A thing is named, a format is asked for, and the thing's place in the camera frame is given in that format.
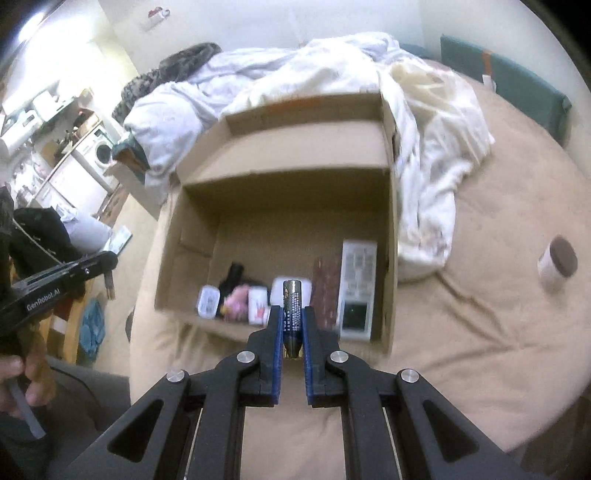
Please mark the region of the person's left hand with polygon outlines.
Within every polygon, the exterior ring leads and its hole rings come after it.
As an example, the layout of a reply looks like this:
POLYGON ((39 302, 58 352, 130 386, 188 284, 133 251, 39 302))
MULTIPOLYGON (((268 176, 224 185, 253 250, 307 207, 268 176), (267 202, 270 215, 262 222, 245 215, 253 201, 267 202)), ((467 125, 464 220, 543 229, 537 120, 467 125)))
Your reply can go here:
POLYGON ((21 375, 30 381, 25 391, 30 407, 46 406, 55 398, 56 383, 47 361, 46 343, 37 330, 32 331, 25 357, 1 355, 1 412, 15 418, 21 418, 22 414, 5 383, 21 375))

